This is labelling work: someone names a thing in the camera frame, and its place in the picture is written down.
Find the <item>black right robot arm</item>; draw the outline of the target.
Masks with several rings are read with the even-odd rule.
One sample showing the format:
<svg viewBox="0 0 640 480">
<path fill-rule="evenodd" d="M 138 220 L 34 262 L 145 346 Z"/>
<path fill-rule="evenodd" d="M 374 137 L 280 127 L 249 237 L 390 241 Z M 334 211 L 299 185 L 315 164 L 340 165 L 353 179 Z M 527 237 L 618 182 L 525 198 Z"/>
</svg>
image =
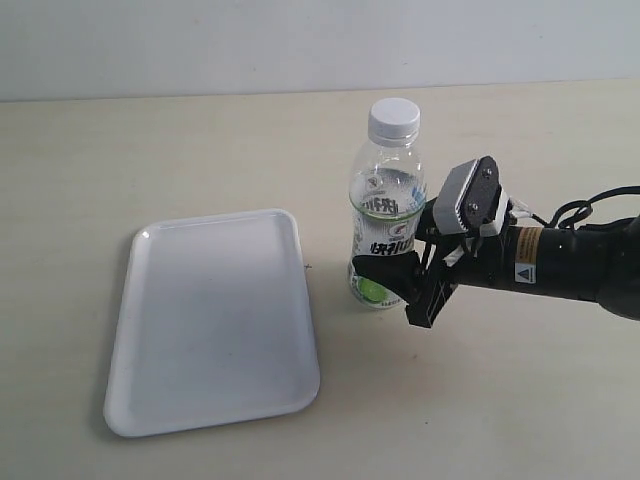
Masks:
<svg viewBox="0 0 640 480">
<path fill-rule="evenodd" d="M 578 229 L 522 227 L 510 219 L 492 237 L 443 235 L 430 211 L 417 230 L 422 254 L 358 255 L 358 276 L 405 301 L 413 326 L 429 328 L 460 285 L 595 303 L 639 317 L 639 220 Z"/>
</svg>

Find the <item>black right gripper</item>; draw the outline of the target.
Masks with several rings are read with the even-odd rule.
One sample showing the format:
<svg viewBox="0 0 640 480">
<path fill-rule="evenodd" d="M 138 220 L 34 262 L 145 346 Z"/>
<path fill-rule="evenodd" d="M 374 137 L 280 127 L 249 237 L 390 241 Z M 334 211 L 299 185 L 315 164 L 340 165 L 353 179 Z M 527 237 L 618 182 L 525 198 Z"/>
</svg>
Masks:
<svg viewBox="0 0 640 480">
<path fill-rule="evenodd" d="M 421 214 L 416 238 L 425 243 L 423 256 L 409 251 L 394 256 L 358 255 L 352 260 L 358 276 L 374 281 L 407 302 L 409 324 L 433 326 L 436 317 L 460 285 L 496 288 L 499 276 L 512 264 L 508 233 L 515 225 L 513 203 L 498 199 L 487 223 L 499 231 L 490 236 L 469 230 L 443 234 L 434 217 L 435 199 Z"/>
</svg>

